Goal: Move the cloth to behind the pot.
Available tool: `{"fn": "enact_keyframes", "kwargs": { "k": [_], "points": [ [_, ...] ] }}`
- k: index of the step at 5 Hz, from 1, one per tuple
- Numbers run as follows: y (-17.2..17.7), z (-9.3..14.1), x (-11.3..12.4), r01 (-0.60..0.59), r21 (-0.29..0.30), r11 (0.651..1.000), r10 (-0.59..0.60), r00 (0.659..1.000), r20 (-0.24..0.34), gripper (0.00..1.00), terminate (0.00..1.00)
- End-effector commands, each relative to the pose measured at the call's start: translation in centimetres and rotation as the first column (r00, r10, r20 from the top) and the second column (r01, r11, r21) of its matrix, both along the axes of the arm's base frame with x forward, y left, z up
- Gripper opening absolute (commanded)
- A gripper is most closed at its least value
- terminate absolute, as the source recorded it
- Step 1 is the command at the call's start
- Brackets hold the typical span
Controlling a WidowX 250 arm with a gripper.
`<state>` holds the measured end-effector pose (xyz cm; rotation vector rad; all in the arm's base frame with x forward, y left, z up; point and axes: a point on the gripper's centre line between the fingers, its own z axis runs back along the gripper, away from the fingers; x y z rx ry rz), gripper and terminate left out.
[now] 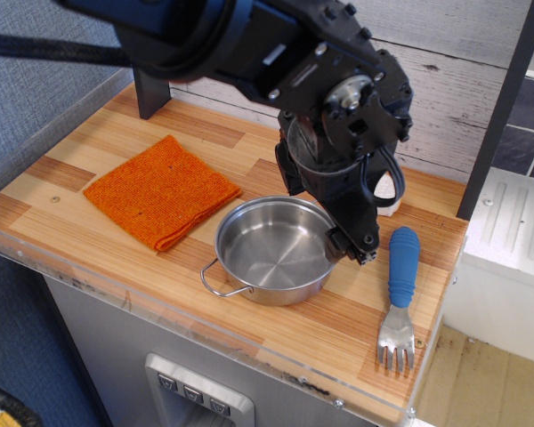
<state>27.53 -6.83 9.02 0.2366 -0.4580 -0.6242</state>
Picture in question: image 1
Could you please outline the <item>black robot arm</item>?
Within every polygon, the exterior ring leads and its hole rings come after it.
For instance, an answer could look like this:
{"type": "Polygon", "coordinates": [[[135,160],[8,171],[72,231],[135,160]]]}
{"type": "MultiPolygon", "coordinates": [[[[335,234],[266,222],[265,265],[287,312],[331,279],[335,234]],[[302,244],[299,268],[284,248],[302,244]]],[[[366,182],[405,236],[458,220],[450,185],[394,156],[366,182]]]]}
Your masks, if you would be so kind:
{"type": "Polygon", "coordinates": [[[290,195],[308,193],[329,214],[334,259],[374,259],[375,189],[409,138],[413,91],[399,62],[377,50],[338,1],[68,1],[110,23],[125,54],[151,77],[231,85],[279,111],[279,170],[290,195]]]}

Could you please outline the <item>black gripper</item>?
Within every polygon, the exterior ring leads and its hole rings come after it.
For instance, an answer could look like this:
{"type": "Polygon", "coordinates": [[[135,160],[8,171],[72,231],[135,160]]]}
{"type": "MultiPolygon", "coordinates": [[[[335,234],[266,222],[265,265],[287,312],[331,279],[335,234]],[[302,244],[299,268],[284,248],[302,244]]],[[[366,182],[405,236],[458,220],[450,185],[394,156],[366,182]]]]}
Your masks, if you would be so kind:
{"type": "Polygon", "coordinates": [[[279,117],[280,142],[275,155],[288,193],[315,197],[335,227],[326,232],[325,253],[331,263],[344,257],[360,266],[377,257],[377,208],[393,205],[404,194],[404,175],[395,159],[397,144],[387,144],[358,159],[339,155],[323,132],[295,116],[279,117]],[[396,196],[374,195],[382,176],[392,177],[396,196]]]}

